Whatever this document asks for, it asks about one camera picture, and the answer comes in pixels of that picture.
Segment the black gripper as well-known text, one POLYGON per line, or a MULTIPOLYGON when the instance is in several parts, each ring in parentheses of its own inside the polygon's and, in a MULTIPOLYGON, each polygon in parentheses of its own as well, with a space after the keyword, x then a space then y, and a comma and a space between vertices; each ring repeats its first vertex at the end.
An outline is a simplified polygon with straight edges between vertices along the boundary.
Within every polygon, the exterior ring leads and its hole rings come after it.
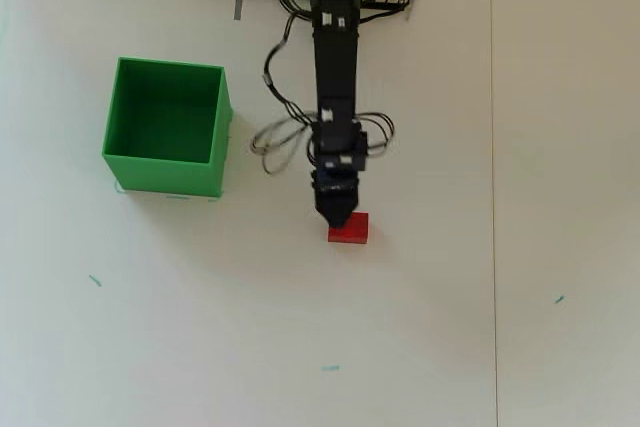
POLYGON ((322 146, 320 135, 314 132, 312 146, 312 186, 316 211, 329 227, 343 227, 359 203, 359 173, 366 169, 368 135, 364 131, 357 131, 346 150, 330 152, 322 146), (337 199, 338 206, 330 193, 341 193, 337 199))

